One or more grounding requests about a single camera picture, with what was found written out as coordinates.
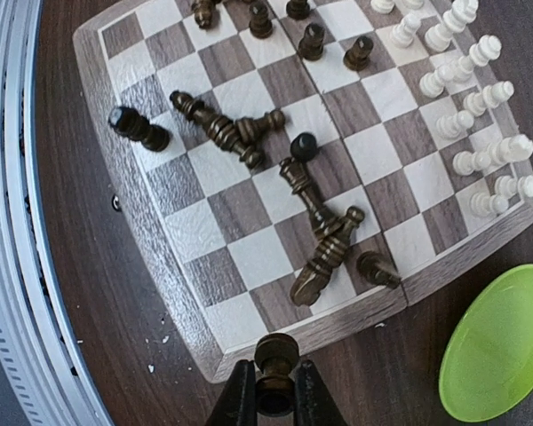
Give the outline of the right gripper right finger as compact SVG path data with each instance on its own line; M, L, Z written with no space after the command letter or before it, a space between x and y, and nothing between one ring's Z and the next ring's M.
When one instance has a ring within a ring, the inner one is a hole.
M297 426L347 426L315 363L298 364L294 385L294 424Z

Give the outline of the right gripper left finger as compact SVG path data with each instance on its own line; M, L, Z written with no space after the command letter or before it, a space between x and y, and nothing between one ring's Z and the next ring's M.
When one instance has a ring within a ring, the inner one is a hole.
M257 426L256 373L254 362L235 363L205 426Z

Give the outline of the dark rook chess piece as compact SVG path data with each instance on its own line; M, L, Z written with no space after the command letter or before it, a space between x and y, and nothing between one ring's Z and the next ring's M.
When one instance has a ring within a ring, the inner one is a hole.
M254 361L261 372L256 383L256 405L260 414L282 417L292 412L295 397L290 374L298 360L298 343L290 335L273 333L259 340Z

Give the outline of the wooden chess board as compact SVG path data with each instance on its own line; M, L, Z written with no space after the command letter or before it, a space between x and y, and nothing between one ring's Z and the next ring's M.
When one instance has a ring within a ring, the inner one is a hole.
M316 61L298 55L306 21L268 3L258 39L241 1L200 29L187 1L122 1L73 36L108 173L147 269L202 375L227 379L270 332L320 349L415 304L533 224L533 195L477 216L507 162L466 176L520 132L507 104L445 138L444 116L496 82L478 67L440 96L423 75L498 43L469 31L445 51L426 31L450 1L388 14L366 1L313 1Z

